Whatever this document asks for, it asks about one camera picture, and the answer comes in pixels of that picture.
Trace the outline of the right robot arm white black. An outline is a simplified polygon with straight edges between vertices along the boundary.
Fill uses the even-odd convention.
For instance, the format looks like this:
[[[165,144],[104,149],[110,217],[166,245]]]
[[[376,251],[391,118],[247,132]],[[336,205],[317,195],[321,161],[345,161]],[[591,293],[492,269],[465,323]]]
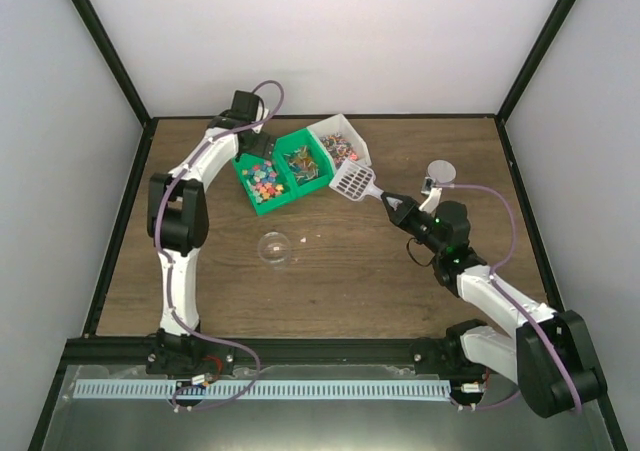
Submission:
[[[588,327],[574,311],[537,302],[498,276],[470,245],[467,208],[442,201],[428,211],[413,198],[384,192],[389,220],[433,254],[441,286],[480,309],[498,325],[464,331],[444,349],[447,367],[465,374],[477,364],[508,378],[529,408],[548,418],[579,412],[607,391]]]

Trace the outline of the lilac slotted plastic scoop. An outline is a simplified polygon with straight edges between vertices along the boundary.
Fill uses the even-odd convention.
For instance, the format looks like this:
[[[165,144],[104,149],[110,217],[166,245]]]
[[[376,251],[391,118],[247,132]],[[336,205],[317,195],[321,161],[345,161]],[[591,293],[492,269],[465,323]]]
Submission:
[[[367,196],[381,200],[383,191],[375,181],[376,174],[372,168],[346,159],[337,169],[329,187],[353,202],[361,202]]]

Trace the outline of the white bin striped candies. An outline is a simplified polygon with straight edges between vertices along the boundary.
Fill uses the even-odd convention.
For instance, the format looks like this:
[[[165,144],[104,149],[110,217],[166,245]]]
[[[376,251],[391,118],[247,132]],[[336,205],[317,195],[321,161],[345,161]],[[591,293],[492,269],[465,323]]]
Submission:
[[[368,146],[343,114],[333,115],[307,127],[320,143],[337,171],[347,159],[370,166],[372,164]]]

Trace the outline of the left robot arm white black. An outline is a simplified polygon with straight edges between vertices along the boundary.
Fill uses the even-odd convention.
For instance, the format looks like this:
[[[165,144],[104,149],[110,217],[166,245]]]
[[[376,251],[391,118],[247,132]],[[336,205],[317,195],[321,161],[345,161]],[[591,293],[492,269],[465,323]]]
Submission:
[[[149,182],[147,231],[160,259],[163,311],[157,346],[169,352],[181,374],[204,363],[205,340],[198,336],[198,255],[209,232],[206,191],[220,170],[244,155],[269,160],[275,138],[262,131],[269,109],[256,91],[236,91],[231,106],[215,116],[188,156]]]

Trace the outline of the green bin candies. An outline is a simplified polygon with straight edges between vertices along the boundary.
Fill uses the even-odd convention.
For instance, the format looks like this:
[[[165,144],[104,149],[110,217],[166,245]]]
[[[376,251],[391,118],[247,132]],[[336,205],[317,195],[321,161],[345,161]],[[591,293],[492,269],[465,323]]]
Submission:
[[[242,154],[232,165],[258,216],[294,201],[292,184],[275,158]]]
[[[330,157],[307,128],[278,138],[274,156],[296,199],[326,187],[334,174]]]

